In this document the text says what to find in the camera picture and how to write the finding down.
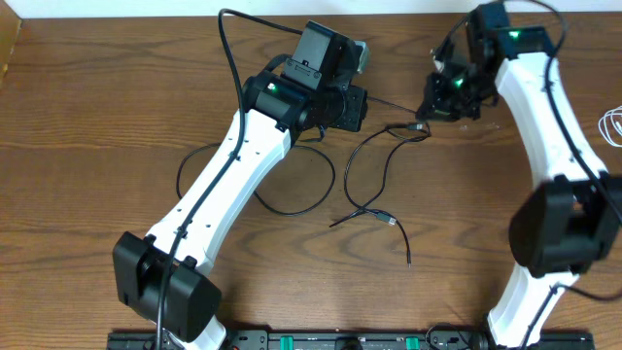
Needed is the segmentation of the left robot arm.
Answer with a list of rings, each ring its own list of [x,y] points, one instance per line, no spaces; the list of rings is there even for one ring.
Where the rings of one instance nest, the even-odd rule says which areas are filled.
[[[241,105],[219,149],[174,208],[145,237],[125,232],[113,248],[118,297],[156,324],[147,349],[217,349],[221,291],[209,280],[232,224],[262,179],[311,128],[357,132],[367,92],[353,85],[368,60],[365,42],[317,22],[239,85]]]

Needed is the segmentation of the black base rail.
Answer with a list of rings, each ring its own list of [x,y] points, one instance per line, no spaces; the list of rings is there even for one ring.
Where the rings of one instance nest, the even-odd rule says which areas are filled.
[[[148,332],[111,332],[105,349],[155,349],[156,335]],[[267,332],[228,331],[217,349],[225,350],[413,350],[413,349],[505,349],[489,344],[483,332],[432,328],[425,332]],[[540,336],[537,344],[526,349],[594,350],[588,332],[553,332]]]

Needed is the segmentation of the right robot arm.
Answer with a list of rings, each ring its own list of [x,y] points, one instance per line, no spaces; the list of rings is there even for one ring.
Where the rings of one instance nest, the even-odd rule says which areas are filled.
[[[519,130],[533,191],[512,217],[511,276],[472,349],[576,348],[579,337],[546,339],[542,327],[561,296],[605,259],[621,228],[621,180],[584,136],[559,71],[561,41],[541,26],[516,27],[502,1],[459,22],[467,59],[446,37],[433,53],[420,121],[476,120],[486,100],[503,100]]]

